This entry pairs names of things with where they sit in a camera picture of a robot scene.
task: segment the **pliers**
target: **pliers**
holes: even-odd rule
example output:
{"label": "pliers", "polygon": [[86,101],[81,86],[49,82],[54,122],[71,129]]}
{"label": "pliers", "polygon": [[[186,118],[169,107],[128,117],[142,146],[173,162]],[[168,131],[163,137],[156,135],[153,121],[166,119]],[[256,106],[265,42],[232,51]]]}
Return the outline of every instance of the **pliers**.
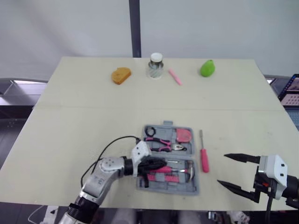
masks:
{"label": "pliers", "polygon": [[159,142],[159,143],[162,143],[166,146],[164,147],[160,147],[160,148],[151,148],[151,151],[156,151],[156,152],[161,152],[161,151],[164,151],[164,152],[171,152],[172,150],[182,150],[182,151],[186,151],[187,148],[180,145],[180,144],[177,144],[177,143],[172,143],[171,141],[169,140],[163,140],[163,139],[159,139],[159,138],[144,138],[144,141],[155,141],[155,142]]}

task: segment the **white backdrop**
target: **white backdrop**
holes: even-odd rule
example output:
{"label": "white backdrop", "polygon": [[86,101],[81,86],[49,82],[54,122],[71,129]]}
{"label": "white backdrop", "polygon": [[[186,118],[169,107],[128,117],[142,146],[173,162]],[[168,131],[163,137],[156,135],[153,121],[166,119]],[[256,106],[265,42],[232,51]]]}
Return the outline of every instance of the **white backdrop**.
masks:
{"label": "white backdrop", "polygon": [[132,57],[128,0],[0,1],[0,78],[48,80],[61,56]]}
{"label": "white backdrop", "polygon": [[250,58],[299,73],[299,0],[141,0],[142,57]]}

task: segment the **screwdriver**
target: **screwdriver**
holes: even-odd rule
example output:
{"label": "screwdriver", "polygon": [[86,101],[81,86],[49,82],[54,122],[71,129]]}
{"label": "screwdriver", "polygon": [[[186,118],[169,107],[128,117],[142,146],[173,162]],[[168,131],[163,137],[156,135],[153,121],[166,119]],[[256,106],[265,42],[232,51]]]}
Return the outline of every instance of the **screwdriver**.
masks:
{"label": "screwdriver", "polygon": [[205,173],[208,173],[210,171],[209,160],[207,158],[206,149],[204,148],[204,141],[203,141],[202,130],[199,131],[199,137],[200,137],[200,141],[201,141],[200,156],[201,156],[202,170]]}

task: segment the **pink marker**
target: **pink marker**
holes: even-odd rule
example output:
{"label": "pink marker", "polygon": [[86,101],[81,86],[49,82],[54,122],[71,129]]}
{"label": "pink marker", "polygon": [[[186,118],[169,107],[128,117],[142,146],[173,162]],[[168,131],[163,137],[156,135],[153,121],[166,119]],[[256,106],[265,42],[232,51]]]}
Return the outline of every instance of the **pink marker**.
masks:
{"label": "pink marker", "polygon": [[177,75],[174,73],[174,71],[172,69],[168,70],[169,74],[171,74],[171,76],[174,78],[174,80],[179,84],[182,85],[181,80],[177,77]]}

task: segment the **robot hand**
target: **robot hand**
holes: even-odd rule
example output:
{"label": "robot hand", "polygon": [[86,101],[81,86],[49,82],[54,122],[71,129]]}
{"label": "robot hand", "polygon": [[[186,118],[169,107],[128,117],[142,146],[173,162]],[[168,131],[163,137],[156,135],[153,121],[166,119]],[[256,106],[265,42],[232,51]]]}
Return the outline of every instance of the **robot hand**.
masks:
{"label": "robot hand", "polygon": [[140,141],[132,150],[131,159],[105,157],[87,178],[75,203],[69,205],[60,224],[88,224],[104,201],[111,184],[124,175],[142,175],[148,184],[147,173],[166,166],[163,158],[151,157],[151,150]]}

